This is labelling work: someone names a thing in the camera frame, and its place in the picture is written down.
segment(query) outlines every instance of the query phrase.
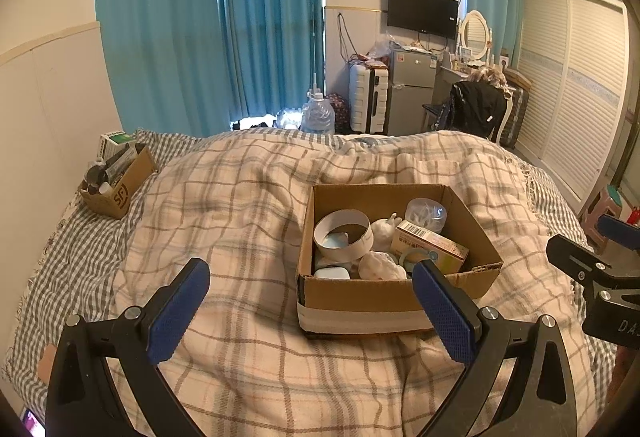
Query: water bottle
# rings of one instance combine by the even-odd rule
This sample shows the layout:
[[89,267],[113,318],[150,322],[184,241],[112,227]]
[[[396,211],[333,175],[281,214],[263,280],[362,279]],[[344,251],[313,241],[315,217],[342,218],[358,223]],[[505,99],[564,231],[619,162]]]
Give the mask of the water bottle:
[[302,106],[300,130],[309,134],[333,134],[335,132],[335,112],[329,100],[320,89],[308,91],[309,101]]

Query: sliding wardrobe door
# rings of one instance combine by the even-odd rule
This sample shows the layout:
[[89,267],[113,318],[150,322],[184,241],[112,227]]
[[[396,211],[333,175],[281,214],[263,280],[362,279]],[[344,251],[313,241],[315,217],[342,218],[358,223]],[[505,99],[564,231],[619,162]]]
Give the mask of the sliding wardrobe door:
[[626,10],[616,0],[525,0],[520,49],[518,69],[532,89],[516,147],[580,212],[620,131]]
[[586,200],[605,168],[626,88],[623,10],[570,0],[568,71],[543,160]]
[[524,0],[518,69],[533,82],[518,142],[541,159],[561,91],[568,36],[567,0]]

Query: wall-mounted tv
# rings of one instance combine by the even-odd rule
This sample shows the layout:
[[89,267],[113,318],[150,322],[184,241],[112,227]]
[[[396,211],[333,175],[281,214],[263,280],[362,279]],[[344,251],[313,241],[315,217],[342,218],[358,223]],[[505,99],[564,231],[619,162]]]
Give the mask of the wall-mounted tv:
[[386,24],[455,39],[458,1],[389,0]]

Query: black jacket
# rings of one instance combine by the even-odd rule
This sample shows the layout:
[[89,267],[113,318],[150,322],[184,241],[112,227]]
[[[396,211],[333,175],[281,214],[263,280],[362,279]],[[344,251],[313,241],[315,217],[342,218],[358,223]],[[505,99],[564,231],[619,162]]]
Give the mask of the black jacket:
[[451,86],[435,130],[460,130],[494,141],[507,111],[507,101],[500,89],[485,82],[458,82]]

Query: screw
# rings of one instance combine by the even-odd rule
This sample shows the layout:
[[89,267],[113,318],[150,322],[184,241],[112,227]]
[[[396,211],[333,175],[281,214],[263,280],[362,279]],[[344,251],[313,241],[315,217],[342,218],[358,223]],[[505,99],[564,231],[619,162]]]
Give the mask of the screw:
[[127,320],[137,320],[142,314],[142,309],[137,306],[129,307],[124,311],[124,318]]
[[495,320],[498,318],[498,311],[493,307],[482,307],[482,316],[487,318],[488,320]]
[[553,316],[549,316],[549,314],[543,315],[542,322],[549,328],[554,327],[556,325],[556,320],[554,319]]
[[77,314],[72,314],[69,318],[66,319],[67,327],[75,327],[80,323],[80,317]]

